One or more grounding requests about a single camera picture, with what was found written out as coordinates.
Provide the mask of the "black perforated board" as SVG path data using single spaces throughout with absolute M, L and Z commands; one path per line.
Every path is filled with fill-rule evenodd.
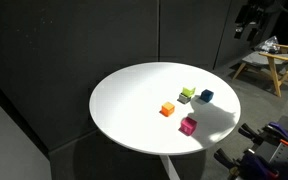
M 281 116 L 277 121 L 284 130 L 288 132 L 288 116 Z M 279 172 L 276 178 L 269 174 L 255 173 L 250 177 L 251 180 L 288 180 L 288 146 L 279 143 L 262 133 L 265 140 L 260 144 L 254 144 L 252 150 L 255 154 L 261 156 L 268 164 Z

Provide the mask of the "orange-handled spring clamp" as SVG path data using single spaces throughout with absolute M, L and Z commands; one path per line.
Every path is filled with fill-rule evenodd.
M 244 123 L 238 129 L 238 132 L 257 145 L 261 145 L 266 141 L 276 146 L 280 143 L 288 146 L 288 132 L 276 122 L 269 122 L 258 132 L 253 131 L 246 123 Z

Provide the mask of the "dark blue block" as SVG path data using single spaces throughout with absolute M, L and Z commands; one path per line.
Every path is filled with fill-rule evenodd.
M 200 96 L 200 99 L 204 102 L 210 102 L 213 98 L 214 93 L 208 89 L 205 89 Z

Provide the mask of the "purple-handled spring clamp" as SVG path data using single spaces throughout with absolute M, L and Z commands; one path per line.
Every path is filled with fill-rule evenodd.
M 218 149 L 214 158 L 228 169 L 227 180 L 277 180 L 280 176 L 278 170 L 251 149 L 245 150 L 241 159 L 230 159 Z

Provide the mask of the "orange block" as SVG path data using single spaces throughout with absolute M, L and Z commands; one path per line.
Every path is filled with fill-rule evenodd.
M 161 106 L 161 111 L 160 113 L 166 117 L 172 115 L 175 111 L 175 106 L 170 103 L 170 102 L 166 102 Z

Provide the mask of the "magenta block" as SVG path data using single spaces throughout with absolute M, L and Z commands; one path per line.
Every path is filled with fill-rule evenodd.
M 181 121 L 179 130 L 185 135 L 190 136 L 194 133 L 197 127 L 197 122 L 190 117 L 186 117 Z

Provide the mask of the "grey block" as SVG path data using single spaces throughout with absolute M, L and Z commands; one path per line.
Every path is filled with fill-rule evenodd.
M 178 101 L 181 102 L 182 104 L 187 104 L 188 102 L 191 101 L 190 97 L 185 96 L 184 94 L 180 93 Z

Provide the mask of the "black hanging equipment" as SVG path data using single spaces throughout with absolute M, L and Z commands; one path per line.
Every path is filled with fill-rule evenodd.
M 268 18 L 268 8 L 272 6 L 274 0 L 247 0 L 236 17 L 235 39 L 240 39 L 248 25 L 253 27 L 247 37 L 251 42 L 258 33 L 263 29 L 265 21 Z

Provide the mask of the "crumpled plastic bag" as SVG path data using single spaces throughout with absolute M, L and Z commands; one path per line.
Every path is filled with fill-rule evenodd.
M 273 53 L 276 54 L 279 52 L 280 48 L 278 47 L 278 39 L 276 36 L 270 37 L 269 39 L 259 43 L 255 46 L 255 51 Z

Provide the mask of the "yellow-green block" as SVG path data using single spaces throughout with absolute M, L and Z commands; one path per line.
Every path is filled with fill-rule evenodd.
M 182 94 L 186 97 L 192 97 L 195 94 L 195 88 L 188 89 L 188 88 L 184 87 L 182 89 Z

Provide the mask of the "round white table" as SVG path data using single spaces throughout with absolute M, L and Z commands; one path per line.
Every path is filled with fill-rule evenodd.
M 182 89 L 195 88 L 191 101 L 178 101 Z M 208 89 L 210 102 L 200 99 Z M 160 113 L 161 106 L 175 106 L 172 115 Z M 90 115 L 109 139 L 128 149 L 158 155 L 170 180 L 184 180 L 171 158 L 201 152 L 229 135 L 241 115 L 234 90 L 218 76 L 198 67 L 151 62 L 129 66 L 104 78 L 89 100 Z M 179 130 L 181 121 L 197 122 L 194 133 Z

